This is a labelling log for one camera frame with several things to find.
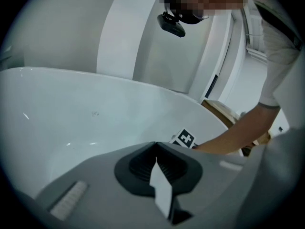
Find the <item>plain brown cardboard box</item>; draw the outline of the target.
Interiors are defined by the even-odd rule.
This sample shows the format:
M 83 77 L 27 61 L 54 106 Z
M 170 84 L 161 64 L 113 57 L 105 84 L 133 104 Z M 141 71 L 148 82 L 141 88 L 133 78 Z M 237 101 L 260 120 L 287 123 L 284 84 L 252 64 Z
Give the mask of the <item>plain brown cardboard box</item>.
M 242 112 L 238 114 L 234 112 L 232 109 L 224 105 L 223 103 L 215 100 L 203 100 L 202 104 L 207 110 L 209 110 L 212 114 L 214 114 L 227 128 L 231 128 L 234 124 L 236 124 L 245 114 Z M 242 149 L 236 151 L 241 156 L 248 157 L 253 147 L 267 144 L 272 139 L 271 133 L 268 131 L 258 139 L 254 140 L 250 144 L 246 145 Z

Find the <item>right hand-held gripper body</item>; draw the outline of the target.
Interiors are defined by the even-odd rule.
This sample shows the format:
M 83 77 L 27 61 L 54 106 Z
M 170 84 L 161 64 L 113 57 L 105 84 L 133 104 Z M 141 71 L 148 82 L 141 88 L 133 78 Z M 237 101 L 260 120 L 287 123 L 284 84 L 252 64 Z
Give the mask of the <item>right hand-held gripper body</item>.
M 191 134 L 187 129 L 183 128 L 177 134 L 172 136 L 170 143 L 188 149 L 192 149 L 197 147 L 195 141 L 196 141 L 196 137 L 193 134 Z

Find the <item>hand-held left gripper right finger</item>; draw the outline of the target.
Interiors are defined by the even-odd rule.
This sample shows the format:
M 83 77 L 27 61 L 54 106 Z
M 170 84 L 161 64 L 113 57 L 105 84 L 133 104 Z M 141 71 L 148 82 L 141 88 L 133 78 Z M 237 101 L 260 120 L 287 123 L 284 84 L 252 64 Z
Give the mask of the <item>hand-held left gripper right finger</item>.
M 163 219 L 156 229 L 168 229 L 193 219 L 214 202 L 242 170 L 246 158 L 213 155 L 157 143 L 156 207 Z

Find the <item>person's grey shirt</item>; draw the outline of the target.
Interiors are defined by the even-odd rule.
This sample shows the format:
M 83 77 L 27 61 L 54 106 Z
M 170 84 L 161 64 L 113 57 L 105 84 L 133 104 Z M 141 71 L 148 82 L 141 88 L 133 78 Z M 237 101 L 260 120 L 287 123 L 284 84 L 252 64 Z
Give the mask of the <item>person's grey shirt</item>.
M 267 76 L 258 103 L 279 106 L 274 91 L 298 58 L 303 40 L 291 16 L 278 0 L 252 0 L 262 17 Z

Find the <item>white bathtub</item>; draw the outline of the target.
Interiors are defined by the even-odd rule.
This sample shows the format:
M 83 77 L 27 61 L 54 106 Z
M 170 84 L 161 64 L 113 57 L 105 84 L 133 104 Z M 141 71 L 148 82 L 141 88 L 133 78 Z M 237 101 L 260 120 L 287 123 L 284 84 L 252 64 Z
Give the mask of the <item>white bathtub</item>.
M 0 163 L 30 197 L 80 162 L 181 129 L 198 144 L 226 130 L 195 100 L 155 85 L 51 68 L 0 72 Z

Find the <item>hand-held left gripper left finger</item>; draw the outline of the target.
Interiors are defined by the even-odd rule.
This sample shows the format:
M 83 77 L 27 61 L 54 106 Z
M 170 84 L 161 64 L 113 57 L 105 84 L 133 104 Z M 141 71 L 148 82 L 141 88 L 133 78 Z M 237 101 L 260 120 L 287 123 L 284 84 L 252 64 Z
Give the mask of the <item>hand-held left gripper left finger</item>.
M 170 222 L 154 202 L 149 179 L 129 170 L 143 143 L 91 157 L 48 184 L 36 197 L 53 229 L 165 229 Z

